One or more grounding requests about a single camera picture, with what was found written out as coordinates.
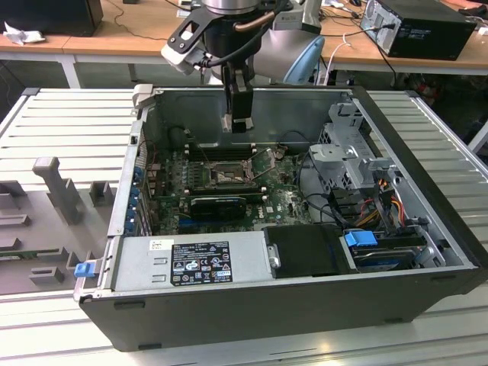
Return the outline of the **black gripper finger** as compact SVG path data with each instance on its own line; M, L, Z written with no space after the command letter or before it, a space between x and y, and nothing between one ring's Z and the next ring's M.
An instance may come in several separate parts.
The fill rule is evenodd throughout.
M231 68L228 66L221 67L222 83L224 86L226 96L226 112L224 114L223 122L225 125L225 131L232 131L232 73Z
M231 84L231 120L232 132L244 133L246 119L252 113L253 90L245 70L233 71Z

